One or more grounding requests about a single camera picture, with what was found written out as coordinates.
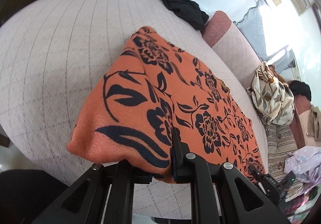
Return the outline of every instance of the person's leg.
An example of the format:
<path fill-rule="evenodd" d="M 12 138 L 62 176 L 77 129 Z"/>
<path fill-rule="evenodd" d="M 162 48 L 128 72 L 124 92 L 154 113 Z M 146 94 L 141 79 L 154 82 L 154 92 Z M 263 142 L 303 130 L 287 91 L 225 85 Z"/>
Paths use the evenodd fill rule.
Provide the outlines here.
<path fill-rule="evenodd" d="M 31 223 L 67 188 L 67 185 L 41 170 L 0 173 L 1 223 Z"/>

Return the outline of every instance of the metal screw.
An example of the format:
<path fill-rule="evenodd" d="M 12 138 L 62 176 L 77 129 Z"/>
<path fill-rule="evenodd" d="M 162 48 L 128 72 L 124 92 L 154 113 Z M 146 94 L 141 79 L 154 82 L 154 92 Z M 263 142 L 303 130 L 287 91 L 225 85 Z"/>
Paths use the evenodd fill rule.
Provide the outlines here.
<path fill-rule="evenodd" d="M 99 163 L 94 163 L 91 168 L 94 170 L 94 171 L 98 171 L 100 168 L 102 167 L 102 164 L 99 164 Z"/>
<path fill-rule="evenodd" d="M 224 168 L 227 169 L 227 170 L 230 170 L 233 168 L 233 164 L 230 163 L 230 162 L 226 162 L 223 164 Z"/>
<path fill-rule="evenodd" d="M 193 154 L 193 153 L 191 153 L 191 152 L 190 152 L 190 153 L 187 153 L 185 156 L 186 156 L 186 158 L 187 158 L 187 159 L 190 159 L 190 160 L 192 160 L 192 159 L 195 159 L 195 158 L 196 158 L 196 155 L 195 155 L 195 154 Z"/>

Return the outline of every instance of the folded orange cloth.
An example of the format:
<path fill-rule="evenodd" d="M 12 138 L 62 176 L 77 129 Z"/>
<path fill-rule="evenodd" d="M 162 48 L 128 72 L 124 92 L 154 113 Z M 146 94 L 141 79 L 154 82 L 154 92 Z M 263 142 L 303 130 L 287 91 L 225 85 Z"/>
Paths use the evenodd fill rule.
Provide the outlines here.
<path fill-rule="evenodd" d="M 140 28 L 87 97 L 67 148 L 97 163 L 128 160 L 170 182 L 172 135 L 208 162 L 264 171 L 253 134 L 223 81 L 197 58 Z"/>

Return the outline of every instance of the lavender floral garment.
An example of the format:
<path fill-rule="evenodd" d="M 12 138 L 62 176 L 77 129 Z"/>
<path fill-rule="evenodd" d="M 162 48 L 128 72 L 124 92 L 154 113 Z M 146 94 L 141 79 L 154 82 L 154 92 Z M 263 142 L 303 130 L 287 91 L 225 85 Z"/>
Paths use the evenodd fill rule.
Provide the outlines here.
<path fill-rule="evenodd" d="M 321 147 L 305 146 L 288 154 L 284 172 L 293 171 L 296 178 L 305 183 L 321 182 Z"/>

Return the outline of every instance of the black cloth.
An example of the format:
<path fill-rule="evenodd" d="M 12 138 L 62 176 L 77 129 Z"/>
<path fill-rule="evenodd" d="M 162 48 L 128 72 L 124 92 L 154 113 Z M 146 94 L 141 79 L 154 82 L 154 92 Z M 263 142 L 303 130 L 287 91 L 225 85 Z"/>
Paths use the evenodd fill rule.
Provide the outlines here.
<path fill-rule="evenodd" d="M 41 170 L 0 173 L 0 223 L 31 223 L 67 188 Z"/>
<path fill-rule="evenodd" d="M 311 101 L 310 86 L 306 83 L 294 80 L 288 86 L 294 96 L 302 95 L 305 96 L 309 101 Z"/>
<path fill-rule="evenodd" d="M 164 6 L 175 13 L 176 16 L 185 20 L 194 29 L 201 30 L 208 15 L 201 11 L 198 4 L 191 0 L 162 0 Z"/>

